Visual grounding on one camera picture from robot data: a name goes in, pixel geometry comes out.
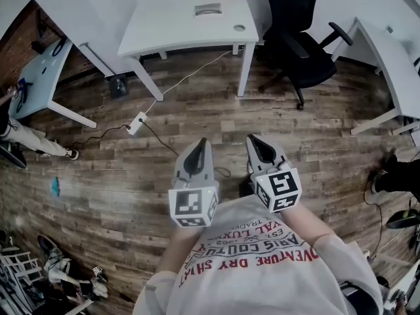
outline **white t-shirt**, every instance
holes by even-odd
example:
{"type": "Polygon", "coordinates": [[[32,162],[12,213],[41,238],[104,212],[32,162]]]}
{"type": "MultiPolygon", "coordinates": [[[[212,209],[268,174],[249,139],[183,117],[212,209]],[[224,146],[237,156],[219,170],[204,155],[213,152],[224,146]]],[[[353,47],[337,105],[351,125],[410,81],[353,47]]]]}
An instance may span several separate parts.
{"type": "Polygon", "coordinates": [[[358,245],[337,236],[309,246],[256,196],[219,204],[178,274],[152,276],[134,315],[355,314],[339,282],[381,292],[358,245]]]}

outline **wooden floor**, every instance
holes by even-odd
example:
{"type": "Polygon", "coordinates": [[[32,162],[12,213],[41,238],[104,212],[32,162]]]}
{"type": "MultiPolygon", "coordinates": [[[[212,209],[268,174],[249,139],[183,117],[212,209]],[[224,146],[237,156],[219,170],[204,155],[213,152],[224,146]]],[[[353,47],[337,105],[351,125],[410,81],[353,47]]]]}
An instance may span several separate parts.
{"type": "MultiPolygon", "coordinates": [[[[220,54],[149,60],[147,70],[165,90],[220,54]]],[[[257,86],[273,76],[257,61],[252,64],[245,96],[239,99],[241,58],[226,55],[167,93],[165,101],[149,112],[147,122],[179,152],[201,137],[211,141],[215,165],[232,172],[231,178],[216,174],[223,200],[238,196],[238,183],[247,174],[246,135],[270,136],[299,170],[301,202],[345,241],[356,240],[361,248],[373,251],[380,217],[377,208],[363,200],[367,175],[378,166],[382,150],[395,146],[398,157],[408,161],[415,148],[409,135],[390,134],[399,127],[397,121],[350,136],[356,124],[386,111],[388,91],[368,68],[347,62],[337,65],[339,72],[333,78],[304,90],[306,107],[300,112],[287,80],[265,94],[257,92],[257,86]]],[[[137,78],[129,79],[129,88],[129,96],[111,100],[107,82],[94,75],[56,92],[55,101],[98,122],[97,129],[49,110],[35,114],[31,126],[47,131],[65,146],[99,136],[108,128],[129,124],[153,102],[137,78]]],[[[145,127],[134,137],[125,129],[110,131],[80,150],[77,161],[25,152],[26,171],[1,161],[3,222],[20,244],[39,256],[36,236],[42,233],[87,268],[101,265],[113,289],[107,301],[94,304],[92,313],[130,314],[133,305],[120,299],[117,291],[135,300],[168,244],[167,191],[174,155],[145,127]],[[54,177],[60,181],[59,198],[50,193],[54,177]]],[[[366,196],[369,202],[381,204],[383,224],[395,211],[408,208],[410,198],[409,193],[372,197],[368,192],[366,196]]],[[[407,246],[412,232],[405,230],[382,252],[414,261],[407,246]]],[[[381,246],[397,233],[384,228],[381,246]]],[[[405,272],[379,261],[373,268],[391,283],[405,272]]]]}

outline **person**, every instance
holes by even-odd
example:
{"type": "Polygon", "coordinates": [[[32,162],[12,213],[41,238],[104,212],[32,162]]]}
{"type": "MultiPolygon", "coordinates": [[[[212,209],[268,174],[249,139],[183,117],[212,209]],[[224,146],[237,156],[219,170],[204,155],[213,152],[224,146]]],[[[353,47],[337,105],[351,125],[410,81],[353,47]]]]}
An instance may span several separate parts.
{"type": "Polygon", "coordinates": [[[46,156],[66,156],[71,160],[77,160],[79,152],[47,140],[36,131],[23,126],[19,121],[9,117],[9,106],[13,97],[18,96],[19,86],[9,87],[8,93],[0,98],[0,140],[18,142],[30,150],[40,151],[46,156]]]}
{"type": "Polygon", "coordinates": [[[395,155],[395,148],[391,149],[382,160],[383,170],[377,172],[373,178],[371,191],[377,194],[386,192],[411,192],[420,201],[420,159],[410,163],[399,162],[395,155]]]}
{"type": "Polygon", "coordinates": [[[209,227],[175,229],[133,314],[354,315],[342,283],[370,296],[370,314],[383,313],[356,242],[345,244],[301,203],[269,213],[250,195],[219,204],[209,227]]]}

